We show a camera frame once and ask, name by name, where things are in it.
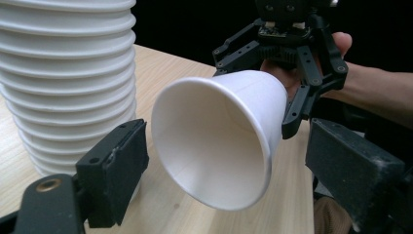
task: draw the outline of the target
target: cup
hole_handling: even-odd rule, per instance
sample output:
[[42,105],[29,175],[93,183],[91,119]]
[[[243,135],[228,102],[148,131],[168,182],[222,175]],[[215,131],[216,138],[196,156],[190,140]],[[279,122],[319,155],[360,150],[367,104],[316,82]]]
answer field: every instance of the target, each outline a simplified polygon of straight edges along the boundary
[[189,195],[213,208],[241,210],[268,187],[286,104],[284,86],[262,71],[179,79],[157,96],[153,143]]

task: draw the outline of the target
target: human hand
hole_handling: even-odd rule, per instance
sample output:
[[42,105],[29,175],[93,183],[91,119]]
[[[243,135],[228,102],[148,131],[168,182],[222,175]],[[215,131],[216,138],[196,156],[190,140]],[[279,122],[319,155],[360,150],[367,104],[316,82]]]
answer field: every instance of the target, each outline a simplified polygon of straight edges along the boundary
[[[341,53],[341,56],[343,57],[352,46],[352,37],[343,32],[333,33],[332,37]],[[294,98],[297,89],[301,85],[300,77],[298,77],[296,69],[285,70],[279,67],[276,62],[266,59],[261,64],[261,70],[274,75],[282,82],[288,92],[288,100],[292,100]]]

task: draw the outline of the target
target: forearm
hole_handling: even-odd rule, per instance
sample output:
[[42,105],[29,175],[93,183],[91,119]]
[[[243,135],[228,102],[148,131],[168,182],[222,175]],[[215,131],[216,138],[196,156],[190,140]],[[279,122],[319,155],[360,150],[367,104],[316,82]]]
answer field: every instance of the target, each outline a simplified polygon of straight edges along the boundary
[[344,88],[334,98],[413,129],[413,73],[388,72],[348,62]]

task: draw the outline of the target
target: light wood surface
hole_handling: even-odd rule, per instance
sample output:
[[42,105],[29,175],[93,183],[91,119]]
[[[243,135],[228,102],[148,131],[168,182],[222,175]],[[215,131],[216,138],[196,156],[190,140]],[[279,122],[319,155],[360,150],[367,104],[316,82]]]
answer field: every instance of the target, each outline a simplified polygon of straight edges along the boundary
[[[270,187],[257,204],[238,212],[207,207],[185,194],[164,170],[153,148],[150,119],[155,98],[166,84],[188,76],[211,77],[215,68],[139,46],[135,49],[136,114],[148,122],[149,167],[123,224],[87,227],[87,233],[313,233],[311,172],[304,165],[308,122],[301,124],[295,137],[280,143]],[[38,178],[0,97],[0,216],[18,210],[25,187]]]

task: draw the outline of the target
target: person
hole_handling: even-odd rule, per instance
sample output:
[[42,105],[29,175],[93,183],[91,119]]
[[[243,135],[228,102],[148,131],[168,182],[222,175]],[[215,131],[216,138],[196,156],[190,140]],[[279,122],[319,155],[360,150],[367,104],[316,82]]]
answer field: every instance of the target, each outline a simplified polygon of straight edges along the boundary
[[[407,1],[339,1],[326,17],[349,72],[343,89],[323,94],[312,112],[312,117],[364,132],[366,139],[403,160],[406,171],[413,166],[411,10]],[[261,70],[277,77],[293,99],[300,86],[296,70],[270,60]],[[333,198],[315,201],[316,233],[332,228],[328,233],[344,234],[351,227],[349,215]]]

